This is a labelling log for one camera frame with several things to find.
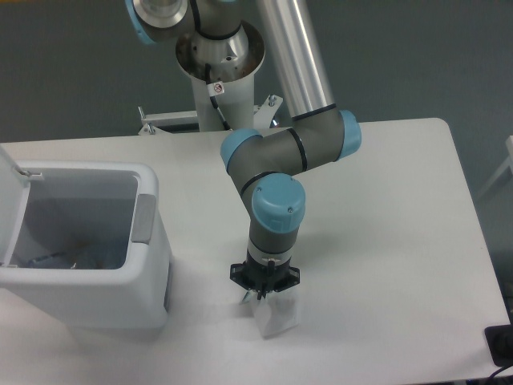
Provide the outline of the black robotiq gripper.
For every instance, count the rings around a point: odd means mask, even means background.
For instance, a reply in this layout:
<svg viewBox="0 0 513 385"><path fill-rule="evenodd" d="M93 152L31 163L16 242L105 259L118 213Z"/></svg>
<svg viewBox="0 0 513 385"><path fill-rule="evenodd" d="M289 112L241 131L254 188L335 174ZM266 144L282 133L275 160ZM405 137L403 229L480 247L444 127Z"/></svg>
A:
<svg viewBox="0 0 513 385"><path fill-rule="evenodd" d="M269 261L262 265L248 257L242 263L231 264L229 277L245 290L255 290L265 296L271 291L281 292L300 283L300 270L289 264L290 261L281 265Z"/></svg>

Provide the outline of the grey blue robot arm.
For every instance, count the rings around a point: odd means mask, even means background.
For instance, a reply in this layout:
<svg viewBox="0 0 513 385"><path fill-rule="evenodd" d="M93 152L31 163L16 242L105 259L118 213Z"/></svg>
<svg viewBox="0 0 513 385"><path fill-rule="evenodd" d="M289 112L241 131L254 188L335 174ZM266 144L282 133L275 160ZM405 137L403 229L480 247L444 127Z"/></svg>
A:
<svg viewBox="0 0 513 385"><path fill-rule="evenodd" d="M264 298L300 281L290 264L305 215L305 191L296 175L355 153L360 126L335 104L304 1L259 1L258 31L238 1L128 1L141 41L176 38L182 71L195 80L199 125L225 131L220 155L249 214L246 259L230 278ZM274 58L293 125L267 136L252 125L253 93L234 92L250 80L265 52Z"/></svg>

